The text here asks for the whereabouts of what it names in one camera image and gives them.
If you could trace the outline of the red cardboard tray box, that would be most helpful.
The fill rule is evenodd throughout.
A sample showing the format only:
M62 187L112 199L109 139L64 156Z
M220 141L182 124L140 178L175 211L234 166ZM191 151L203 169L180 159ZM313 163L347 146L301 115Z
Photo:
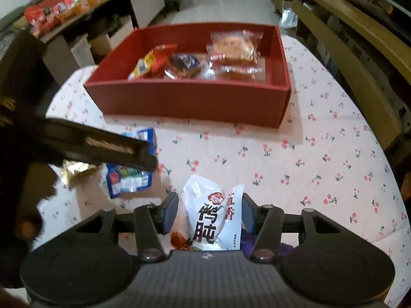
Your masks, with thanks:
M158 45L176 44L182 53L201 53L213 32L261 32L258 51L265 81L128 78L137 61ZM105 115L211 120L277 128L291 98L291 81L280 30L267 24L200 22L148 26L134 30L85 82Z

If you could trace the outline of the clear wrapped bun packet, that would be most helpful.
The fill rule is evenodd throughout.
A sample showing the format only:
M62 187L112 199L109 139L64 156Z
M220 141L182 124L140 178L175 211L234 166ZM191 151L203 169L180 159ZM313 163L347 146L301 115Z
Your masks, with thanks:
M264 82L266 75L265 69L261 67L206 65L201 69L198 78L215 81Z

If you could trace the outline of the long wooden tv cabinet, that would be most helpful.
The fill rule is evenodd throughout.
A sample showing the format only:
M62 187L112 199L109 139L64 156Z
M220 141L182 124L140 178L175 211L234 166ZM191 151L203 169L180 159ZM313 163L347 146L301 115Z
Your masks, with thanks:
M410 149L410 47L363 0L272 0L299 17L296 33L330 55L383 149Z

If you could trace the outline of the gold foil packet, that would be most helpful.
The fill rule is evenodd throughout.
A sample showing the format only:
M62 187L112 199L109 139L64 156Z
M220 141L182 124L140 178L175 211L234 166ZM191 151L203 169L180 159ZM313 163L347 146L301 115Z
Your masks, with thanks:
M66 188L73 188L82 183L87 177L95 174L99 169L101 169L101 166L64 160L60 168L62 185Z

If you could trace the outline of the meat floss cake packet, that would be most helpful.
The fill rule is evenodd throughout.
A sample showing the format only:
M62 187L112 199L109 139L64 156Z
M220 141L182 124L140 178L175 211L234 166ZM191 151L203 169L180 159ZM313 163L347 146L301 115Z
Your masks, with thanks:
M258 62L258 45L263 32L248 30L213 32L208 45L208 58L211 63L232 66L255 66Z

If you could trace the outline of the purple foil packet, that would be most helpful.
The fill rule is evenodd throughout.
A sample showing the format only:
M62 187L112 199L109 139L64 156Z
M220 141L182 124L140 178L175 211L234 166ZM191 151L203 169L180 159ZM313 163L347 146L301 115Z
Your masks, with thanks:
M241 239L240 239L240 250L244 252L245 256L248 259L250 259L253 256L252 252L254 251L254 246L256 245L257 240L258 240L257 234L251 234L245 228L242 228ZM293 250L292 245L289 245L286 243L280 243L279 248L277 249L277 257L283 257L289 254L292 250Z

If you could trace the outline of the silver foil bag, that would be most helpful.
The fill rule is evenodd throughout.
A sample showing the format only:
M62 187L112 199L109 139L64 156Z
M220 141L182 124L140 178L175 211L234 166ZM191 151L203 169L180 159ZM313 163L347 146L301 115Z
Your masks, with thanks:
M298 23L298 15L291 8L285 8L282 11L282 17L279 26L283 29L296 28Z

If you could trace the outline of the white brown duck snack packet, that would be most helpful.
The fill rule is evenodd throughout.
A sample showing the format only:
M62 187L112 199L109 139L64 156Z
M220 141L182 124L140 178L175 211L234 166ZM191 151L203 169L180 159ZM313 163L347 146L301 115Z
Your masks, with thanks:
M183 187L169 234L172 249L217 251L240 249L243 184L224 192L199 175Z

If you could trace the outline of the red yellow Trolli packet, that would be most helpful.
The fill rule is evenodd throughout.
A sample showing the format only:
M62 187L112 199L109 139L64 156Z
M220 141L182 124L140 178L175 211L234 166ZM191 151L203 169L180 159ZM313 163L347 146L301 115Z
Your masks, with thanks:
M127 80L142 79L158 74L164 69L164 66L177 47L178 45L176 44L158 45L154 47L143 58L137 61Z

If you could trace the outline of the white storage bin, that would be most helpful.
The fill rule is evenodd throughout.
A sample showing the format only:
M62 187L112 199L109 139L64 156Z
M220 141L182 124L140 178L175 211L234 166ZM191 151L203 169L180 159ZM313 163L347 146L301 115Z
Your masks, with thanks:
M91 51L99 56L106 56L117 48L133 30L129 15L117 18L107 31L90 41Z

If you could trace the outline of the small blue white packet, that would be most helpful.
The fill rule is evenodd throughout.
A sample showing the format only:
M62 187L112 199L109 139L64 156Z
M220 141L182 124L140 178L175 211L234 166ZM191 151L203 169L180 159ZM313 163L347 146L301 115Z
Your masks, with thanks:
M173 54L164 68L170 79L190 79L201 70L201 62L194 54Z

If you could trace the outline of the red plastic bag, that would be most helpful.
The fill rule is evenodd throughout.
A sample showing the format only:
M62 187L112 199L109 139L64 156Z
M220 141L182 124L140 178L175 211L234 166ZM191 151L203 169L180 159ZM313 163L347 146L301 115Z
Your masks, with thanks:
M31 25L30 32L35 37L42 37L60 25L58 17L62 11L72 5L74 0L42 0L29 6L24 11L27 22Z

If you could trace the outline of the grey coffee table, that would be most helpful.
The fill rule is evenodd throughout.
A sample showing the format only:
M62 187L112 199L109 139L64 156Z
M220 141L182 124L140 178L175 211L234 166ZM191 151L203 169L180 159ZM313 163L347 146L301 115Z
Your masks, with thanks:
M116 17L125 17L134 28L144 28L164 6L164 0L104 0L40 38L27 30L10 28L1 37L1 85L30 81L63 85L81 68L69 39L95 40Z

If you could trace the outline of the cherry print tablecloth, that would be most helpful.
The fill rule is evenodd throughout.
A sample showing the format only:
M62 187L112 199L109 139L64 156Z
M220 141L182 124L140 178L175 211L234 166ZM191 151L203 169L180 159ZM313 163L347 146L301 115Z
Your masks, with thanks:
M100 171L73 188L57 181L54 197L40 202L40 246L101 209L129 213L181 193L191 175L224 191L243 184L257 204L288 214L310 207L379 247L396 268L385 302L397 306L410 289L410 218L389 162L359 109L302 43L282 38L292 95L279 129L240 123L165 118L111 118L83 85L94 67L74 72L47 115L116 133L153 128L159 168L149 190L111 199Z

